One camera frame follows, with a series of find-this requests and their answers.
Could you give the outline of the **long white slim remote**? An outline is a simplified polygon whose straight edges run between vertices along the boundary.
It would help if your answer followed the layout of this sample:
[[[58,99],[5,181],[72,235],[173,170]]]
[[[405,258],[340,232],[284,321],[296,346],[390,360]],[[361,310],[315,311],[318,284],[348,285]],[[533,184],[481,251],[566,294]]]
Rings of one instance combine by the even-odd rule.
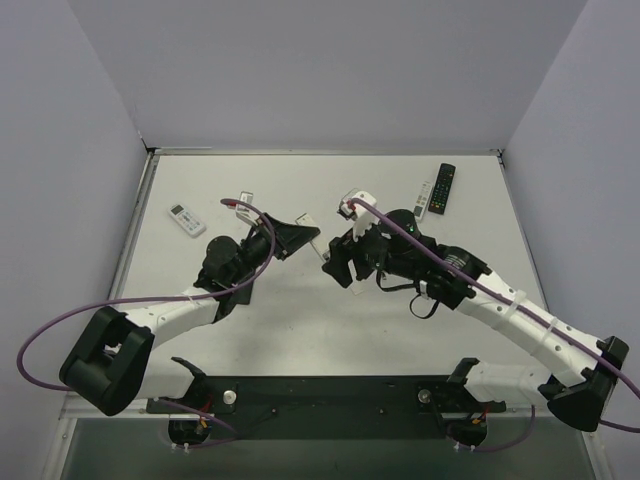
[[[313,228],[316,228],[317,230],[320,229],[317,222],[308,213],[304,213],[300,215],[295,220],[295,223],[298,226],[313,227]],[[311,240],[310,244],[313,247],[316,254],[318,255],[318,257],[320,258],[322,263],[326,262],[330,258],[329,240],[324,236],[322,232],[319,232]]]

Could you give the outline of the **white long battery cover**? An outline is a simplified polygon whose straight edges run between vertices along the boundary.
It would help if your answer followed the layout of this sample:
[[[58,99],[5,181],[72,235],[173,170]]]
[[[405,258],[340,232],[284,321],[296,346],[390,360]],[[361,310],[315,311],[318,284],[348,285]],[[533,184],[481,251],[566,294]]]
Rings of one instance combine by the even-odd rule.
[[[364,293],[368,288],[368,283],[367,282],[353,282],[350,287],[349,290],[355,295],[360,295],[362,293]]]

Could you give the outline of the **black remote control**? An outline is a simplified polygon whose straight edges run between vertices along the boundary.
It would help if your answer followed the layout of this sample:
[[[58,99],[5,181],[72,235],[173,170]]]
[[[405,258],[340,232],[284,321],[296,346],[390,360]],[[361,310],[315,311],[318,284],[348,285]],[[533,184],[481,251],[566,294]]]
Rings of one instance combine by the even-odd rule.
[[[239,289],[234,292],[232,299],[236,304],[239,305],[249,305],[251,302],[253,292],[253,284],[249,284],[242,289]]]

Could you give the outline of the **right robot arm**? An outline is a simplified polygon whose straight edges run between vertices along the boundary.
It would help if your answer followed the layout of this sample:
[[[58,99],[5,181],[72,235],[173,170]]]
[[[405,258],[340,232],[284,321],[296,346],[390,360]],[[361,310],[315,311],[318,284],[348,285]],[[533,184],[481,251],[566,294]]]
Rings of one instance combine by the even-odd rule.
[[[616,336],[584,333],[509,286],[470,252],[423,235],[414,215],[393,210],[385,218],[348,202],[338,210],[353,227],[329,244],[322,269],[349,287],[370,275],[403,279],[435,308],[474,318],[538,361],[536,367],[490,365],[475,358],[459,365],[451,380],[480,403],[544,405],[566,425],[593,432],[618,383],[629,352]]]

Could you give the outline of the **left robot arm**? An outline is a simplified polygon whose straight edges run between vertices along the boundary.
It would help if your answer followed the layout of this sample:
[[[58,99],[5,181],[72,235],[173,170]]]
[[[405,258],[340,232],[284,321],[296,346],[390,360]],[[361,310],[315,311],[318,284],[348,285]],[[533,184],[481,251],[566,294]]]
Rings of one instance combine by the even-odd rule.
[[[196,410],[205,398],[204,385],[195,380],[200,371],[183,362],[179,371],[155,372],[149,366],[152,351],[228,316],[251,290],[249,280],[260,267],[271,258],[288,258],[320,233],[316,226],[265,215],[241,242],[215,237],[196,281],[178,300],[97,309],[63,362],[60,380],[107,416],[154,397],[169,397],[183,411]]]

